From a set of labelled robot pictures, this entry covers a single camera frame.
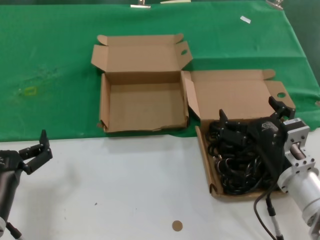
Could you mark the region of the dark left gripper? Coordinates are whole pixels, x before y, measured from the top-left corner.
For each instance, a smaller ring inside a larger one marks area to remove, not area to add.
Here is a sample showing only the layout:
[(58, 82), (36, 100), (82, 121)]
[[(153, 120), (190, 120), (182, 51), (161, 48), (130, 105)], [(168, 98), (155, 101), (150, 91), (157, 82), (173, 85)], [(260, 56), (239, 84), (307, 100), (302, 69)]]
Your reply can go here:
[(49, 139), (45, 129), (41, 131), (39, 144), (19, 151), (0, 151), (0, 217), (8, 218), (15, 198), (16, 190), (20, 184), (23, 170), (31, 175), (53, 158)]

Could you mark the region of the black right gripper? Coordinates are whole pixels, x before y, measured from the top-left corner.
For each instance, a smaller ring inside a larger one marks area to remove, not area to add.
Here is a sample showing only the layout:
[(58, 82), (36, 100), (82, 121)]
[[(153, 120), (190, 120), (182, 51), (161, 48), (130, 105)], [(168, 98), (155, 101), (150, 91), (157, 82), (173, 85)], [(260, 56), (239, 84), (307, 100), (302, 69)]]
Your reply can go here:
[(270, 174), (279, 176), (283, 172), (285, 162), (285, 134), (279, 120), (283, 117), (287, 117), (288, 120), (293, 119), (296, 110), (273, 96), (269, 97), (268, 103), (274, 110), (270, 117), (253, 119), (248, 125), (229, 120), (225, 112), (220, 109), (218, 135), (221, 142), (235, 147), (245, 147), (248, 141), (247, 132)]

